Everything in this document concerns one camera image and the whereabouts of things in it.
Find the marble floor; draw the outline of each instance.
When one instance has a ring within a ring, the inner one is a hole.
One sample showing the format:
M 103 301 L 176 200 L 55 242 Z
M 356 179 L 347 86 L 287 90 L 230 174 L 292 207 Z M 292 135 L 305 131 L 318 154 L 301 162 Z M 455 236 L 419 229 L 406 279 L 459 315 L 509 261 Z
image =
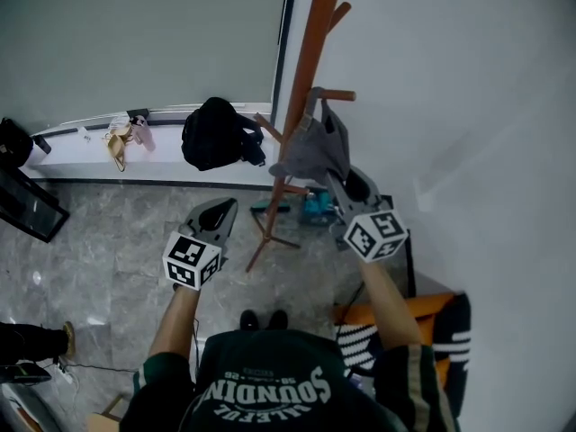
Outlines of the marble floor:
M 196 204 L 212 198 L 235 197 L 239 210 L 229 261 L 202 288 L 196 315 L 200 346 L 213 334 L 237 328 L 245 309 L 262 320 L 284 309 L 291 328 L 332 338 L 331 307 L 347 302 L 360 284 L 351 251 L 338 253 L 327 229 L 298 223 L 297 195 L 287 197 L 292 211 L 279 215 L 276 235 L 301 243 L 302 249 L 270 244 L 246 274 L 259 241 L 248 208 L 269 192 L 132 184 L 52 184 L 46 189 L 70 211 L 48 245 L 0 221 L 0 321 L 53 329 L 72 321 L 77 364 L 140 367 L 173 294 L 161 265 L 167 238 Z M 403 255 L 396 257 L 391 274 L 406 291 Z M 88 413 L 102 411 L 118 393 L 131 396 L 130 373 L 68 369 L 77 384 L 67 383 L 52 366 L 53 379 L 33 387 L 63 430 L 86 430 Z

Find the black backpack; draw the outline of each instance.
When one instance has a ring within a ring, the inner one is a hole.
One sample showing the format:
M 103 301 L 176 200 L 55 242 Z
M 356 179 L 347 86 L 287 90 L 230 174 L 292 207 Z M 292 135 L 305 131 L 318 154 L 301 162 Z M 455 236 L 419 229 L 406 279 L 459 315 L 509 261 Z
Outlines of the black backpack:
M 252 130 L 248 134 L 244 129 Z M 225 167 L 242 160 L 262 166 L 264 135 L 255 121 L 236 112 L 232 104 L 211 97 L 186 119 L 182 130 L 184 159 L 200 171 Z
M 9 167 L 21 167 L 32 152 L 32 138 L 10 119 L 0 123 L 0 163 Z

